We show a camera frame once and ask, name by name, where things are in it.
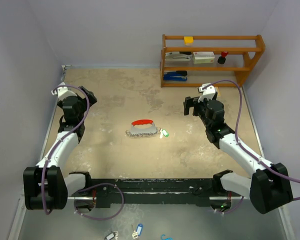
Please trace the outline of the green tagged key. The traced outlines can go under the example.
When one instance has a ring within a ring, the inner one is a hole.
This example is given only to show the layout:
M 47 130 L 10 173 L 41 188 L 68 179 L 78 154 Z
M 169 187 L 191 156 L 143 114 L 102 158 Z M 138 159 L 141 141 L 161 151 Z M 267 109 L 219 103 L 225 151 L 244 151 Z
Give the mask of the green tagged key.
M 159 138 L 162 139 L 163 137 L 169 137 L 169 133 L 165 129 L 161 128 L 159 130 Z

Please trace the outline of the red handled key organizer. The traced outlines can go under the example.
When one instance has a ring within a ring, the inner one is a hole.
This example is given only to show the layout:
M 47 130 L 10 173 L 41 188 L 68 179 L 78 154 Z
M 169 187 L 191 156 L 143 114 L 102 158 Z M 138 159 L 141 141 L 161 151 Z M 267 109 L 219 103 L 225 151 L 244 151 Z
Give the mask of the red handled key organizer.
M 129 137 L 150 137 L 159 133 L 155 122 L 151 119 L 139 119 L 131 123 L 125 132 Z

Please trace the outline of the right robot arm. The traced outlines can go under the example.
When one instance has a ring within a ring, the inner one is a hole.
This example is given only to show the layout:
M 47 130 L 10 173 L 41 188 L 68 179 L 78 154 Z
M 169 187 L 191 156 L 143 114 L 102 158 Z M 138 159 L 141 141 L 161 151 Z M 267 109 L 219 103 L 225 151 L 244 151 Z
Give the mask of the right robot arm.
M 209 142 L 232 157 L 249 174 L 249 177 L 243 177 L 232 170 L 214 174 L 212 190 L 216 195 L 233 192 L 248 198 L 261 214 L 293 201 L 287 168 L 264 159 L 240 140 L 225 123 L 224 105 L 220 101 L 215 97 L 203 101 L 198 97 L 186 97 L 183 108 L 186 116 L 193 108 L 193 115 L 199 117 L 205 126 Z

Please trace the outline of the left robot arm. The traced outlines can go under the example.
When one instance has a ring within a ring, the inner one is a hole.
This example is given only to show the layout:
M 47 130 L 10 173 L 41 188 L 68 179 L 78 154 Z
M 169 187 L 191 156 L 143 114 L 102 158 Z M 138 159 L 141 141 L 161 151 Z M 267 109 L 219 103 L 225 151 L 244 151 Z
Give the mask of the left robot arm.
M 83 138 L 89 109 L 98 101 L 84 86 L 76 88 L 82 96 L 74 89 L 61 83 L 51 92 L 57 96 L 57 106 L 63 115 L 52 147 L 42 160 L 23 172 L 24 202 L 28 210 L 43 210 L 48 215 L 53 210 L 62 210 L 72 194 L 78 192 L 88 196 L 93 191 L 88 172 L 72 172 L 67 177 L 62 173 L 69 156 Z

